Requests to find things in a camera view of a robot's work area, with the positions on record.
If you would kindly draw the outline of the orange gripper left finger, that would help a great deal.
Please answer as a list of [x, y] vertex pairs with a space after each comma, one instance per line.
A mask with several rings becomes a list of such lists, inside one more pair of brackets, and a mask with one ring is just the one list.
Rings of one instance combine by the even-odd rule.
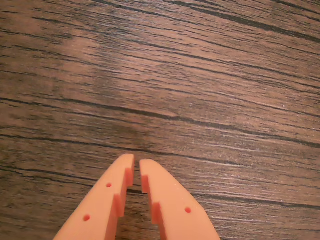
[[133, 185], [135, 157], [123, 154], [104, 172], [71, 214], [55, 240], [114, 240]]

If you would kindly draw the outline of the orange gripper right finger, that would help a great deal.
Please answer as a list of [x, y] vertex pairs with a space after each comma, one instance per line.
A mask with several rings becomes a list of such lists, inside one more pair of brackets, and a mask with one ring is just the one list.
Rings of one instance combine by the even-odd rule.
[[218, 240], [209, 216], [197, 200], [159, 163], [139, 162], [142, 192], [148, 194], [151, 223], [162, 240]]

